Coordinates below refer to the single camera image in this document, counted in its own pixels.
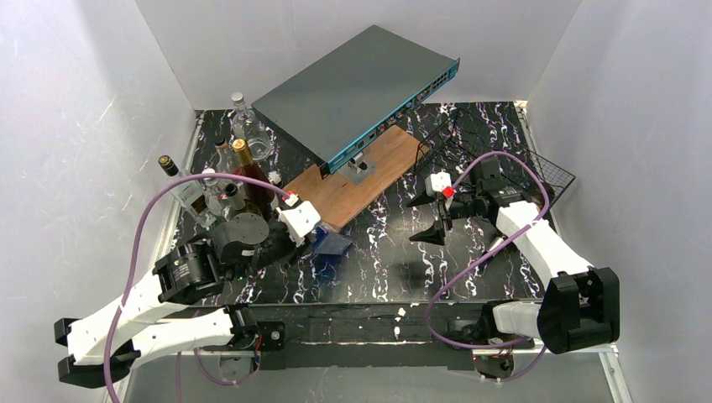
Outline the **clear bottle black gold label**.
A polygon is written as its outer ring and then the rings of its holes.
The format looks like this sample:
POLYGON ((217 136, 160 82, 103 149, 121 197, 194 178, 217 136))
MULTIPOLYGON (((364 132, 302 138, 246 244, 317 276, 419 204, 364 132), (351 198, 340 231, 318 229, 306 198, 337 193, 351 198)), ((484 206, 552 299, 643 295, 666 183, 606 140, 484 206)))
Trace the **clear bottle black gold label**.
POLYGON ((225 138, 219 139, 215 143, 215 148, 218 155, 218 161, 214 170, 217 173, 240 175, 241 164, 239 163, 238 156, 235 154, 228 141, 225 138))

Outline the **clear silver capped bottle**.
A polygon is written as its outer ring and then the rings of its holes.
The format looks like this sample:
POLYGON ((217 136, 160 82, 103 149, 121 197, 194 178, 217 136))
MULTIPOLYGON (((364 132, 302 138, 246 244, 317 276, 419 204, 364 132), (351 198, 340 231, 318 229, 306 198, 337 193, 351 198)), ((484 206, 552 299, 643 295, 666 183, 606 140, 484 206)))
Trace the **clear silver capped bottle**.
POLYGON ((223 221, 227 221, 231 204, 226 196, 225 188, 227 185, 231 185, 231 182, 225 179, 204 178, 202 183, 210 213, 223 221))

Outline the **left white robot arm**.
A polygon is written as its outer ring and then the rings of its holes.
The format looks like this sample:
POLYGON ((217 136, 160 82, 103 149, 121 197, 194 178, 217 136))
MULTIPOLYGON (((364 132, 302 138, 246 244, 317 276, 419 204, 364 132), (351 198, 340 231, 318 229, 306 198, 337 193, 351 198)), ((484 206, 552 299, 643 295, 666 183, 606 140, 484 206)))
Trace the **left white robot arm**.
POLYGON ((295 261, 321 221, 310 202, 290 194, 271 221, 239 212, 176 246, 115 306, 55 323, 55 341, 68 351, 58 364, 60 382, 102 388, 142 364, 195 348, 281 350, 285 324, 258 317, 246 303, 192 318, 180 312, 249 270, 295 261))

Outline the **gold capped wine bottle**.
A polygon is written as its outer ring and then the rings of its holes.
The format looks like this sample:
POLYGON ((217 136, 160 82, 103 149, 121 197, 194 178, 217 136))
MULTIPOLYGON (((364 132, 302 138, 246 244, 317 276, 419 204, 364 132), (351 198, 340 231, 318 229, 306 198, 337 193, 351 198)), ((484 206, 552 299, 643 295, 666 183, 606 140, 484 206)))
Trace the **gold capped wine bottle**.
MULTIPOLYGON (((239 166, 233 172, 256 181, 270 183, 266 174, 254 161, 249 145, 245 139, 235 139, 232 142, 232 149, 237 155, 239 166)), ((275 192, 263 186, 251 182, 245 182, 245 191, 249 200, 260 210, 263 218, 269 221, 272 217, 272 202, 275 200, 275 192)))

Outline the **blue square bottle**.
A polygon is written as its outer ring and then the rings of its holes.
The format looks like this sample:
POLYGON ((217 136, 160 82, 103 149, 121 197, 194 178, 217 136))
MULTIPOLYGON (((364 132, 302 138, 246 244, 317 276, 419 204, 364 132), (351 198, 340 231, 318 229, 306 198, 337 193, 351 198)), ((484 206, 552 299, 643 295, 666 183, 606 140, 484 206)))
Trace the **blue square bottle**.
POLYGON ((353 240, 341 233, 325 227, 316 229, 316 241, 312 245, 315 254, 343 255, 353 244, 353 240))

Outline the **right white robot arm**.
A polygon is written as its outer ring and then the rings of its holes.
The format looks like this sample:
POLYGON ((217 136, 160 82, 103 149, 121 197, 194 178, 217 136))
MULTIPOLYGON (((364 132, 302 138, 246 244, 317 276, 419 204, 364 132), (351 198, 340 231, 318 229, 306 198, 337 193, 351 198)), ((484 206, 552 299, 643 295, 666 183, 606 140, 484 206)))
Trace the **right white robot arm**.
POLYGON ((550 198, 542 182, 514 155, 492 151, 475 159, 453 181, 447 172, 431 174, 425 190, 408 207, 435 204, 437 219, 412 242, 443 246, 453 221, 479 217, 500 232, 473 270, 513 244, 545 285, 539 302, 517 299, 490 301, 478 321, 461 334, 431 334, 463 349, 507 348, 527 339, 539 339, 555 354, 616 342, 620 337, 620 280, 609 267, 596 267, 579 256, 545 219, 550 198), (541 200, 510 183, 500 172, 501 157, 521 165, 541 193, 541 200))

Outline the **clear gold label liquor bottle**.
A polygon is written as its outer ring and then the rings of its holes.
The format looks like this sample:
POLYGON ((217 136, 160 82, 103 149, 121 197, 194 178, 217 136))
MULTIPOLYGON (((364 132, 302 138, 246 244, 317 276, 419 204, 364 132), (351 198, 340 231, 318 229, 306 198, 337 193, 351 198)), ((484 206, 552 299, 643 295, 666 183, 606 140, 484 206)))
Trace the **clear gold label liquor bottle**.
MULTIPOLYGON (((190 175, 186 170, 176 165, 169 155, 161 155, 158 158, 158 164, 171 179, 179 180, 190 175)), ((208 208, 206 194, 199 181, 187 181, 179 184, 170 193, 194 221, 205 229, 209 229, 216 222, 217 219, 208 208)))

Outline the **silver capped dark wine bottle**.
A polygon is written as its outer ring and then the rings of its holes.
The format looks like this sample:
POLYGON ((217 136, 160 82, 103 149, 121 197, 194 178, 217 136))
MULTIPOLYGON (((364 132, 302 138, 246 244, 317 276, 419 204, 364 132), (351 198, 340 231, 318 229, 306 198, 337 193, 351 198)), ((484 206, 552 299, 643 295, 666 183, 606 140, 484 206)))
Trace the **silver capped dark wine bottle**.
POLYGON ((228 204, 226 219, 232 220, 237 215, 242 213, 253 213, 261 216, 260 209, 249 199, 244 199, 236 185, 233 183, 227 184, 224 188, 225 200, 228 204))

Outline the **dark bottle brown label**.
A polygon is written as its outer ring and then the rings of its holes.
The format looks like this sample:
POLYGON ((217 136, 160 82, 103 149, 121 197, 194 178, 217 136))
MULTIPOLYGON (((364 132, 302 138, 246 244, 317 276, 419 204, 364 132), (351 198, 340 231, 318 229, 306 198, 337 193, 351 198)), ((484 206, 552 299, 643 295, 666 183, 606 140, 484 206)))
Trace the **dark bottle brown label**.
POLYGON ((496 249, 499 245, 501 245, 505 240, 502 237, 495 237, 493 241, 490 243, 488 248, 486 249, 486 252, 490 252, 493 249, 496 249))

